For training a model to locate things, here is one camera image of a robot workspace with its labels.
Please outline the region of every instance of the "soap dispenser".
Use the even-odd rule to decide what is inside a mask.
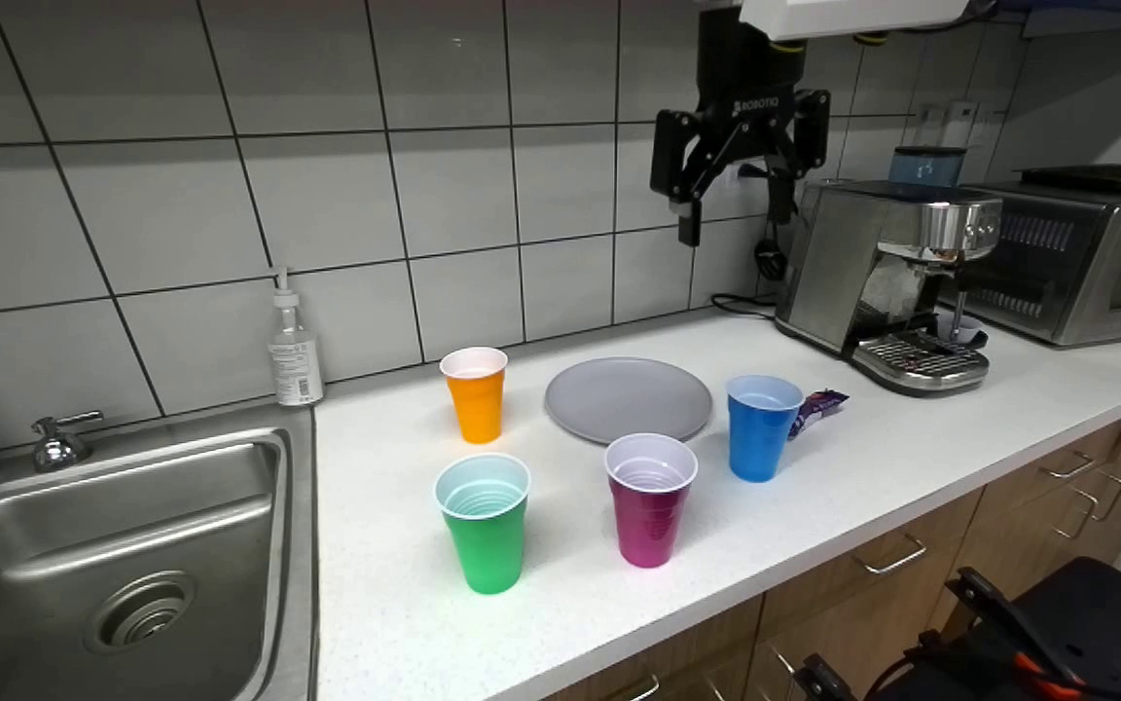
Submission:
[[[287,284],[287,268],[275,271],[275,310],[282,310],[282,329],[268,342],[275,397],[282,403],[314,403],[322,402],[321,342],[299,322],[299,294]]]

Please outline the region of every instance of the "kitchen counter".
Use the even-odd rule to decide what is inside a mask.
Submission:
[[[901,397],[754,314],[680,314],[509,351],[506,432],[462,444],[435,371],[343,384],[321,409],[321,701],[547,695],[750,598],[867,537],[993,484],[1121,415],[1121,342],[1049,351],[993,329],[993,371],[959,397]],[[666,567],[615,550],[601,448],[547,415],[547,384],[583,359],[661,359],[713,389],[689,440],[702,480]],[[803,432],[780,480],[726,468],[726,379],[781,372],[849,392]],[[474,451],[535,468],[522,581],[460,581],[435,473]]]

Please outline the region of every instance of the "gray plate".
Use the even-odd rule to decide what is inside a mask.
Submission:
[[[575,440],[611,444],[627,432],[698,435],[713,392],[680,367],[656,359],[591,359],[550,381],[550,415]]]

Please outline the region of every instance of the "purple cup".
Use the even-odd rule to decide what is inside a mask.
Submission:
[[[659,567],[675,558],[680,502],[702,473],[702,460],[661,432],[631,432],[609,444],[615,540],[633,567]]]

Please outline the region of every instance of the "stainless steel sink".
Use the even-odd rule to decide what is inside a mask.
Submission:
[[[304,701],[313,415],[242,409],[0,464],[0,701]]]

